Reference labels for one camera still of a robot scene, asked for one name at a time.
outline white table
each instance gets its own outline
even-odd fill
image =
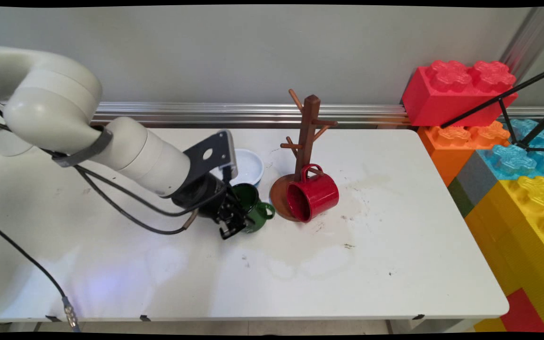
[[[184,150],[217,129],[154,129]],[[260,197],[293,172],[280,149],[295,129],[233,129],[236,148],[266,170]],[[458,319],[498,317],[508,303],[419,137],[409,130],[329,130],[312,162],[339,187],[339,204],[308,224],[275,217],[254,234],[222,240],[197,218],[179,235],[153,234],[108,205],[37,148],[0,156],[0,229],[58,280],[80,321],[227,319]],[[108,168],[114,179],[177,211]],[[96,181],[151,226],[158,215]],[[58,291],[0,237],[0,322],[64,318]]]

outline green lego block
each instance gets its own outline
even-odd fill
[[[449,193],[453,197],[453,201],[455,201],[461,216],[465,218],[465,216],[470,213],[471,209],[473,209],[473,203],[467,197],[465,190],[457,178],[453,179],[449,184]]]

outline mug handle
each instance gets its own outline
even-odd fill
[[[308,165],[305,165],[304,168],[302,168],[302,182],[305,183],[306,181],[306,174],[308,173],[308,170],[309,168],[313,168],[313,167],[316,167],[318,168],[318,170],[320,170],[320,172],[323,172],[322,168],[320,168],[320,165],[319,164],[308,164]]]
[[[271,220],[272,217],[276,215],[276,210],[274,210],[274,206],[272,206],[272,204],[259,202],[257,203],[257,210],[266,220]]]

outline floor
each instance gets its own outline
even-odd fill
[[[69,332],[67,323],[37,325],[0,324],[0,332]],[[86,333],[186,334],[186,335],[356,335],[388,334],[384,320],[363,321],[178,321],[80,323]]]

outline round wooden base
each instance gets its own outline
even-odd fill
[[[274,182],[270,189],[270,202],[276,209],[276,213],[282,218],[289,221],[298,222],[299,220],[293,217],[287,203],[287,185],[293,181],[294,174],[285,175]]]

